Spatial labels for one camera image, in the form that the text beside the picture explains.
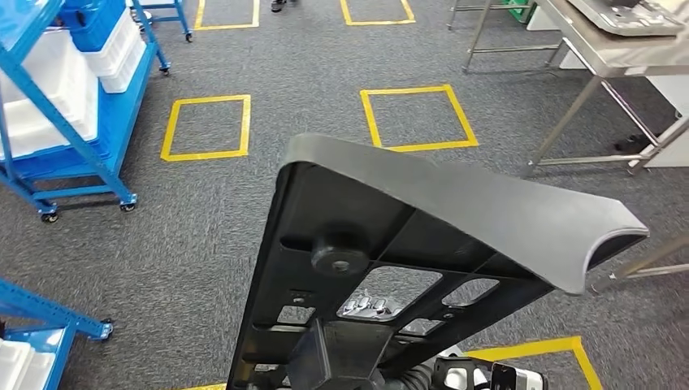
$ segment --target yellow floor marking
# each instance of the yellow floor marking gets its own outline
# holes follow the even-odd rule
[[[370,20],[370,21],[358,21],[352,20],[352,16],[349,14],[349,6],[347,5],[347,0],[340,0],[340,7],[342,7],[342,15],[344,16],[344,22],[348,26],[373,26],[373,25],[387,25],[387,24],[409,24],[416,23],[414,19],[414,13],[411,11],[411,7],[407,0],[400,0],[402,2],[402,7],[405,9],[407,14],[407,19],[404,20]]]
[[[375,116],[373,113],[373,107],[371,106],[370,95],[399,95],[407,93],[433,93],[433,92],[444,92],[448,95],[450,104],[457,114],[457,119],[461,124],[461,128],[466,134],[466,140],[464,141],[445,141],[445,142],[432,142],[426,144],[412,144],[412,145],[401,145],[401,146],[389,146],[384,147],[383,142],[380,139],[380,133],[378,131],[378,125],[375,122]],[[394,150],[396,152],[418,152],[421,150],[440,150],[440,149],[454,149],[454,148],[467,148],[471,146],[478,146],[479,142],[476,140],[474,132],[471,130],[469,125],[469,120],[464,114],[462,106],[459,105],[457,96],[454,94],[452,87],[449,84],[443,84],[433,87],[417,87],[417,88],[403,88],[403,89],[363,89],[360,92],[362,96],[362,104],[364,106],[364,113],[366,114],[366,121],[368,122],[368,129],[370,132],[371,142],[373,146],[379,148],[385,148],[387,150]]]
[[[562,337],[560,339],[542,340],[531,343],[524,343],[513,345],[510,347],[498,347],[489,349],[480,349],[477,351],[468,352],[466,355],[472,358],[488,360],[491,362],[499,362],[501,360],[525,358],[527,356],[541,355],[544,353],[556,352],[572,352],[577,358],[579,367],[583,371],[584,377],[588,382],[588,386],[592,390],[602,390],[603,385],[598,379],[596,371],[593,369],[591,362],[588,360],[586,351],[584,351],[581,344],[581,336]]]
[[[200,386],[198,388],[186,388],[184,390],[225,390],[225,383],[211,384],[210,386]]]
[[[171,154],[172,140],[175,138],[177,119],[180,116],[180,108],[184,104],[203,104],[214,102],[242,101],[241,130],[239,137],[239,149],[223,152],[204,152],[204,153],[184,153]],[[160,158],[165,161],[194,161],[207,160],[209,158],[230,158],[241,157],[249,154],[249,124],[251,122],[251,96],[250,95],[230,95],[213,97],[195,97],[191,99],[176,100],[172,104],[170,119],[167,121],[165,138],[162,141]]]
[[[250,24],[216,24],[213,26],[203,25],[203,12],[206,10],[206,0],[198,0],[198,8],[196,11],[196,22],[194,22],[194,30],[228,30],[230,28],[248,28],[258,27],[258,0],[253,0],[253,14]]]

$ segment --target screw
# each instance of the screw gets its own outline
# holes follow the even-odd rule
[[[345,260],[338,260],[336,262],[333,262],[332,269],[335,270],[335,272],[337,273],[343,274],[349,271],[349,262],[346,262]]]

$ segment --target white plastic crate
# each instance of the white plastic crate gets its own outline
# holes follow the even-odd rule
[[[23,62],[41,91],[85,141],[98,136],[98,78],[67,30],[44,32]],[[69,145],[55,126],[0,71],[12,156]]]
[[[103,49],[84,53],[84,56],[106,92],[122,93],[132,81],[144,51],[139,28],[127,9],[119,17]]]
[[[43,390],[48,382],[50,369],[55,362],[54,353],[35,353],[28,364],[26,375],[18,390]]]
[[[129,83],[132,82],[132,77],[134,77],[145,51],[146,44],[141,39],[137,39],[117,72],[113,76],[101,77],[103,89],[108,93],[125,92]]]
[[[0,390],[19,390],[33,357],[29,343],[0,339]]]
[[[96,76],[113,76],[134,45],[141,39],[139,28],[129,10],[125,9],[100,51],[84,53],[91,71]]]

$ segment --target gray carpet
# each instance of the gray carpet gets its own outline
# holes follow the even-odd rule
[[[250,20],[249,0],[206,3],[204,24]],[[152,75],[123,168],[125,182],[141,199],[137,210],[68,210],[57,224],[46,226],[35,210],[0,188],[0,275],[76,310],[116,321],[107,343],[75,344],[62,390],[158,390],[227,379],[284,146],[301,132],[370,143],[361,89],[452,85],[480,146],[417,154],[519,172],[588,75],[514,72],[539,67],[547,53],[477,55],[474,71],[465,75],[460,64],[478,16],[459,15],[456,30],[449,32],[444,23],[450,1],[410,4],[415,24],[347,27],[336,0],[289,4],[280,15],[272,15],[268,1],[262,0],[259,28],[199,31],[193,44],[184,42],[178,24],[159,25],[172,74]],[[376,5],[351,0],[349,8],[355,20],[404,17],[393,0]],[[193,21],[194,2],[187,11]],[[482,42],[557,38],[549,32],[526,33],[511,16],[496,13]],[[654,128],[672,120],[673,109],[645,80],[615,85]],[[253,103],[248,156],[198,162],[159,158],[176,99],[244,93],[251,94]],[[376,96],[372,104],[384,145],[463,139],[441,96]],[[235,148],[237,105],[185,107],[173,153]],[[604,153],[633,132],[633,124],[600,92],[553,154]],[[620,199],[650,227],[652,238],[594,270],[592,280],[689,225],[687,170],[629,177],[619,166],[549,168],[534,179]],[[419,288],[419,278],[400,272],[379,278],[378,286],[392,294]],[[668,275],[625,283],[598,297],[554,292],[461,346],[477,349],[581,335],[606,388],[689,388],[686,286],[685,275]],[[552,388],[587,387],[571,354],[518,361],[546,372]]]

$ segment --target blue metal shelf cart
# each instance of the blue metal shelf cart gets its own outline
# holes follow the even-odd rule
[[[67,355],[77,334],[106,340],[112,333],[109,319],[98,321],[39,297],[0,279],[0,314],[38,319],[43,325],[5,330],[4,339],[29,343],[38,353],[54,353],[55,360],[44,390],[58,388]]]
[[[187,18],[184,16],[184,0],[172,0],[169,4],[150,4],[142,6],[145,10],[165,10],[165,9],[175,9],[177,10],[177,16],[153,16],[149,18],[149,22],[176,22],[182,23],[182,31],[184,32],[184,37],[187,42],[192,41],[192,32],[189,30],[189,25],[187,24]]]
[[[13,7],[10,3],[9,0],[0,0],[0,7]],[[148,43],[128,90],[124,93],[105,93],[101,86],[99,91],[98,128],[108,131],[110,138],[109,153],[106,157],[101,157],[91,145],[79,136],[21,66],[22,60],[36,43],[38,37],[57,16],[63,0],[33,0],[32,4],[33,9],[30,12],[24,12],[21,17],[13,20],[15,22],[13,30],[10,32],[3,30],[0,37],[0,43],[2,43],[0,45],[0,68],[69,141],[73,149],[69,149],[68,152],[73,154],[75,150],[83,161],[76,165],[58,167],[53,171],[46,172],[45,170],[35,170],[31,159],[13,160],[4,111],[0,110],[0,141],[2,141],[2,151],[6,156],[5,161],[0,164],[0,182],[33,204],[38,209],[41,219],[48,223],[58,219],[57,205],[51,199],[60,197],[114,193],[119,199],[120,208],[123,211],[133,210],[137,203],[137,195],[132,193],[119,178],[119,169],[127,151],[129,138],[132,135],[155,55],[158,56],[160,71],[163,75],[169,74],[170,64],[160,50],[153,30],[148,24],[144,24]],[[138,0],[133,0],[133,4],[138,17],[143,20],[145,17],[141,4]],[[61,152],[54,152],[55,158],[60,158],[59,153]],[[38,180],[84,176],[98,176],[103,184],[47,191],[36,188]]]

